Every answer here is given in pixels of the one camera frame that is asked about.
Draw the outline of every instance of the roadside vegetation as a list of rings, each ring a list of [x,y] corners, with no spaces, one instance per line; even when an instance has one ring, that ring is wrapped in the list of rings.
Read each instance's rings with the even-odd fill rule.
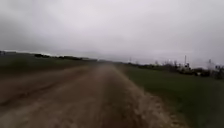
[[[193,128],[223,128],[224,82],[173,72],[127,66],[127,76],[146,91],[162,97],[185,115]]]
[[[48,56],[42,54],[0,52],[0,75],[16,75],[27,72],[61,69],[86,64],[84,58]]]

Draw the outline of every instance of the dirt road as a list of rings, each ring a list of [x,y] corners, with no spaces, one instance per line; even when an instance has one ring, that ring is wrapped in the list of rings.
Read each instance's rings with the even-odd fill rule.
[[[0,128],[187,127],[113,66],[0,81]]]

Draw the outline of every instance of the green field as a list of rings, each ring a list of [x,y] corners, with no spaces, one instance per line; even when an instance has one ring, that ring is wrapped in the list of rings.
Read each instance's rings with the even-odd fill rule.
[[[183,113],[193,128],[224,128],[223,81],[135,67],[125,72],[137,85]]]
[[[61,69],[84,65],[83,60],[60,59],[58,57],[35,57],[29,53],[6,52],[0,55],[0,76],[16,75],[27,72]]]

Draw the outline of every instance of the overcast sky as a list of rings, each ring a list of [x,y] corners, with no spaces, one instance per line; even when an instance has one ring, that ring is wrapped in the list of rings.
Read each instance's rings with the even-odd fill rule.
[[[224,64],[223,0],[0,0],[0,49]]]

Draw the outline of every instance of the utility pole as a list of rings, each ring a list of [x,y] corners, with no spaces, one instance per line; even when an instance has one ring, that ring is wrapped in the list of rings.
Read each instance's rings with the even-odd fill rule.
[[[187,56],[185,55],[185,58],[184,58],[184,65],[187,64]]]

